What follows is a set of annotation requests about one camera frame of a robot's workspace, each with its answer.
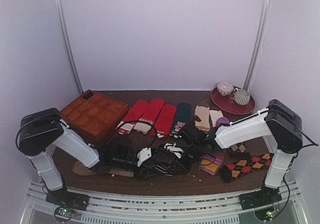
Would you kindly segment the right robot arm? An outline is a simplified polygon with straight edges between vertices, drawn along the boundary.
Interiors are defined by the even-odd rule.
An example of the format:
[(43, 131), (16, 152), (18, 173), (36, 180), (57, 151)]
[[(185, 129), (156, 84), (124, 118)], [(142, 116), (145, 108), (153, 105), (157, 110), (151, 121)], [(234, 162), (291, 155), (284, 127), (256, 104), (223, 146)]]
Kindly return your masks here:
[(187, 144), (187, 148), (168, 164), (164, 174), (172, 176), (186, 173), (195, 161), (215, 150), (228, 149), (258, 137), (272, 136), (277, 143), (275, 153), (246, 155), (219, 169), (220, 176), (226, 183), (255, 169), (267, 169), (264, 188), (256, 194), (256, 200), (265, 205), (275, 197), (275, 189), (280, 186), (294, 157), (302, 149), (302, 134), (301, 118), (282, 102), (273, 99), (257, 113), (236, 122), (221, 124), (209, 132), (199, 130), (193, 124), (184, 126), (178, 136)]

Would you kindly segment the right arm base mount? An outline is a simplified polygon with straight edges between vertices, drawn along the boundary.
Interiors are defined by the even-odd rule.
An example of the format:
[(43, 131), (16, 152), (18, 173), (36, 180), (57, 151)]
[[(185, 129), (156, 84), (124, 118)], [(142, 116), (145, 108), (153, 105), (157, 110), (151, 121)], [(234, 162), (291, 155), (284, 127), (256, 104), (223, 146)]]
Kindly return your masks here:
[(241, 194), (239, 200), (242, 210), (253, 209), (259, 221), (267, 222), (276, 216), (276, 204), (279, 204), (282, 196), (279, 188), (262, 187), (261, 190)]

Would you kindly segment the black white striped sock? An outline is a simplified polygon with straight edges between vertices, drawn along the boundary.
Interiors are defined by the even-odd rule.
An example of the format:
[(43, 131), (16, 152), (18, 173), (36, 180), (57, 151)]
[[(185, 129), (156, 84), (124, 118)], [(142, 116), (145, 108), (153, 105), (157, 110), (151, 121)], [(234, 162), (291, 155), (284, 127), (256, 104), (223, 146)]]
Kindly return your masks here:
[(169, 163), (154, 164), (152, 168), (162, 176), (173, 176), (171, 165)]

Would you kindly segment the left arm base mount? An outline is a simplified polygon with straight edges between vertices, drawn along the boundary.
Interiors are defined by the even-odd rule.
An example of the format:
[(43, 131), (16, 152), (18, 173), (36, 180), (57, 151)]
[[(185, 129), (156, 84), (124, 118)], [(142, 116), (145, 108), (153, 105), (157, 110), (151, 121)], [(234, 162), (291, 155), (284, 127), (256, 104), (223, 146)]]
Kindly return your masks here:
[(46, 191), (46, 202), (56, 205), (53, 215), (54, 218), (62, 223), (70, 221), (77, 210), (86, 211), (89, 196), (70, 192), (67, 189), (59, 189), (55, 191)]

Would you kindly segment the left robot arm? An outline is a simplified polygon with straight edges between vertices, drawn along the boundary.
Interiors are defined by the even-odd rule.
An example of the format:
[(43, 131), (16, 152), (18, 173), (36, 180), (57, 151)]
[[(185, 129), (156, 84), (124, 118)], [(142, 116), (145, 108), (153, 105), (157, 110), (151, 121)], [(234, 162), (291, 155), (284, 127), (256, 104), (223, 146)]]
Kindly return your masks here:
[(27, 156), (52, 197), (61, 206), (72, 201), (66, 184), (57, 170), (47, 148), (56, 146), (95, 173), (107, 173), (112, 168), (130, 170), (137, 178), (148, 178), (168, 173), (165, 163), (155, 161), (150, 147), (134, 153), (130, 138), (124, 135), (112, 138), (104, 149), (85, 142), (74, 128), (61, 119), (57, 108), (49, 108), (22, 118), (16, 134), (17, 149)]

